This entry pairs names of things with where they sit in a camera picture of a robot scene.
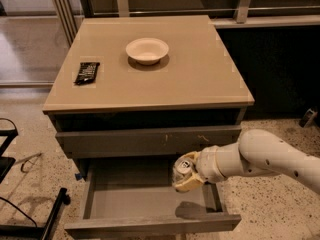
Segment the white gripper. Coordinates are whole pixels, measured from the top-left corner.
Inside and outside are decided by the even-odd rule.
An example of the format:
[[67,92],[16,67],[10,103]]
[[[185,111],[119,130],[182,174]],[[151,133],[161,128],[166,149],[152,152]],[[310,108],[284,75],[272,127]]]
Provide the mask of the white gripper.
[[185,193],[204,185],[204,179],[209,183],[217,183],[240,173],[240,154],[237,144],[226,146],[212,146],[200,153],[192,151],[183,155],[184,159],[196,162],[198,174],[176,176],[173,187],[177,192]]

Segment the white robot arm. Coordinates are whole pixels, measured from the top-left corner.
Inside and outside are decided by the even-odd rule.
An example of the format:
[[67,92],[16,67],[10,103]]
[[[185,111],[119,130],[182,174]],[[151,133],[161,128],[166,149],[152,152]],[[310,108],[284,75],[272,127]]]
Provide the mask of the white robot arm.
[[260,129],[241,134],[236,143],[182,155],[173,166],[172,186],[188,192],[230,177],[286,175],[320,193],[320,159]]

